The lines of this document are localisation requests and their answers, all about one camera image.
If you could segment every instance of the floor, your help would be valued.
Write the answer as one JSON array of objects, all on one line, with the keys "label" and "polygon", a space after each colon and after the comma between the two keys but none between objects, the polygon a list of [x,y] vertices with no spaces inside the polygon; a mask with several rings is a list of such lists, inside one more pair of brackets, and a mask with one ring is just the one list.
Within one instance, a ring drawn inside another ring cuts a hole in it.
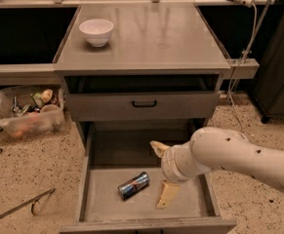
[{"label": "floor", "polygon": [[[284,150],[284,118],[261,123],[261,114],[246,95],[235,95],[244,134],[256,145]],[[61,132],[15,140],[0,133],[0,214],[51,188],[56,191],[36,205],[0,219],[0,234],[58,233],[73,224],[84,148],[65,112]],[[240,131],[236,113],[226,99],[217,107],[210,126]],[[211,173],[223,218],[236,219],[229,234],[284,233],[284,194],[250,177],[231,172]]]}]

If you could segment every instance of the gray cabinet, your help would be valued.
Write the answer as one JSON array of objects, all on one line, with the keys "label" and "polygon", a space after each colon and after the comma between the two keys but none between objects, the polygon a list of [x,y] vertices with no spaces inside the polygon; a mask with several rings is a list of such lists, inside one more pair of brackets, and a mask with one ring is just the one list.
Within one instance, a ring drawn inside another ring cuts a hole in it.
[{"label": "gray cabinet", "polygon": [[[89,45],[79,24],[111,20],[108,44]],[[83,5],[58,52],[55,72],[86,147],[76,224],[61,233],[226,233],[211,183],[199,176],[166,211],[155,210],[163,175],[151,140],[188,141],[219,101],[230,69],[190,3]],[[117,186],[139,172],[151,184],[130,201]]]},{"label": "gray cabinet", "polygon": [[251,95],[264,114],[263,122],[284,116],[284,14],[264,54]]}]

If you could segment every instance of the clear storage box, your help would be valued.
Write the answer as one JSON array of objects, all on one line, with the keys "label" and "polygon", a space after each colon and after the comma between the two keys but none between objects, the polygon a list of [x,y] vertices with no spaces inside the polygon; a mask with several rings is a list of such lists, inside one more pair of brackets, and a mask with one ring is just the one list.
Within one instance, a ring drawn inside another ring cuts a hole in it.
[{"label": "clear storage box", "polygon": [[[31,95],[51,89],[58,96],[59,108],[51,111],[15,117],[13,99],[20,105],[34,104]],[[0,127],[12,137],[45,133],[64,124],[63,91],[58,86],[17,86],[0,90]]]}]

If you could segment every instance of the gray table top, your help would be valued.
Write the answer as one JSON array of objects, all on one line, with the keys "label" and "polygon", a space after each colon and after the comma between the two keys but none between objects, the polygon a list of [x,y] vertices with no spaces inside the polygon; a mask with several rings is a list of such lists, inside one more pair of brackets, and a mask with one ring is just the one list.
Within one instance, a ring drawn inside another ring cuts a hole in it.
[{"label": "gray table top", "polygon": [[[92,47],[79,25],[114,23],[104,47]],[[83,5],[55,64],[56,71],[223,73],[227,60],[192,3]]]}]

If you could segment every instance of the drawer handle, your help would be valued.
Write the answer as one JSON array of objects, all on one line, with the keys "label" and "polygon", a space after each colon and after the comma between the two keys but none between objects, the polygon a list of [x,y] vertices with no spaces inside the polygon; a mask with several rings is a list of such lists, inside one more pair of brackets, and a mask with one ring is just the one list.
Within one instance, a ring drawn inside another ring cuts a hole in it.
[{"label": "drawer handle", "polygon": [[132,101],[134,107],[155,107],[157,105],[157,100],[154,101]]}]

